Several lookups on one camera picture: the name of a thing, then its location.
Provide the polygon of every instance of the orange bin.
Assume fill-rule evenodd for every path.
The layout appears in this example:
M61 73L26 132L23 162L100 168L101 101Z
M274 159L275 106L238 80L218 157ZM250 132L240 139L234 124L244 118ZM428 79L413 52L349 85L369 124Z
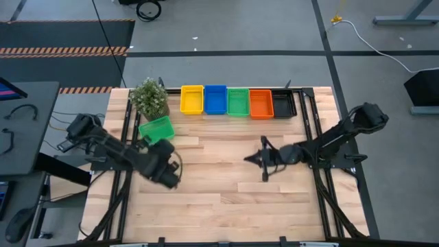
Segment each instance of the orange bin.
M253 119L271 119L274 116L271 90L250 90L250 116Z

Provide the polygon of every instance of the gray desk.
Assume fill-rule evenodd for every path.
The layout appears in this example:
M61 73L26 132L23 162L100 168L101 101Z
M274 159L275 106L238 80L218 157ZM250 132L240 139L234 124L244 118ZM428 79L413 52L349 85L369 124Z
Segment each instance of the gray desk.
M1 175L28 174L34 169L60 88L58 82L23 82L13 85L25 91L28 96L26 99L0 102L0 129L8 128L15 134L14 149L0 156ZM30 107L18 109L9 120L3 118L23 104L33 104L38 108L36 121L32 120L34 110ZM9 144L9 135L0 133L0 150L7 149Z
M14 191L6 208L5 215L0 221L0 246L2 247L16 247L25 246L27 236L30 233L30 227L27 228L24 237L15 244L11 244L5 239L6 227L14 215L24 208L35 207L40 199L41 190L44 185L46 177L45 172L34 172L24 176L2 176L3 181L15 181Z
M3 220L0 221L0 246L24 246L29 235L29 227L21 241L10 244L5 240L5 230L9 221L21 209L36 209L44 185L46 172L88 186L91 175L76 167L40 153L40 147L58 96L58 82L13 83L28 96L26 99L14 99L0 102L0 129L14 132L14 149L0 156L0 180L15 181L11 199L6 207ZM10 119L4 119L11 110L23 104L33 104L38 108L37 120L33 120L34 109L18 109ZM0 152L10 146L8 134L0 133Z

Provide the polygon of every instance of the plant pot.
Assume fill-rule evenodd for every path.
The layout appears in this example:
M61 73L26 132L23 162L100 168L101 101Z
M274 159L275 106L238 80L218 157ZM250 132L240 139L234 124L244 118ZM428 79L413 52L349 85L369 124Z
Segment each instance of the plant pot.
M166 104L166 106L159 113L156 113L156 114L153 114L153 115L143 114L143 116L145 116L145 118L148 121L154 121L154 120L159 119L161 117L169 116L169 106Z

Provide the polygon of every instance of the wooden table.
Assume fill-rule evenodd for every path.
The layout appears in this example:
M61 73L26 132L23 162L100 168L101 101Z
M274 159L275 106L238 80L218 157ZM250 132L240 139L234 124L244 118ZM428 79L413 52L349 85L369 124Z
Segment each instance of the wooden table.
M334 96L331 87L313 89L322 130L326 131L339 121ZM128 91L112 90L104 123L105 129L119 138ZM157 242L159 237L165 237L166 242L273 242L279 236L288 241L324 240L313 173L305 164L288 166L263 183L261 169L243 161L261 148L262 134L276 147L306 139L300 103L297 97L295 100L296 117L252 120L184 115L180 96L170 95L170 118L176 132L172 143L184 161L182 181L177 189L168 190L134 173L123 242ZM307 109L311 116L311 106ZM133 125L131 117L128 138ZM311 128L316 137L313 123ZM333 169L332 175L340 207L362 233L368 234L355 179L338 169ZM106 212L112 179L113 172L107 172L89 189L82 218L85 233L90 233ZM112 237L119 213L115 215ZM335 236L330 210L328 215Z

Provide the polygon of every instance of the orange striped tape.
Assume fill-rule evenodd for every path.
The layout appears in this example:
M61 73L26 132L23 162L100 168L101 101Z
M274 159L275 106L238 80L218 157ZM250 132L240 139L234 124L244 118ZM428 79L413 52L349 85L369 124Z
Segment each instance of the orange striped tape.
M80 86L71 88L61 88L59 94L77 94L77 93L110 93L111 89L117 89L118 86Z
M127 56L126 53L114 53L115 56ZM77 58L77 57L98 57L112 56L106 54L35 54L35 55L0 55L0 58Z
M113 53L127 52L127 47L111 47ZM110 53L109 47L9 47L0 48L1 54L100 54Z

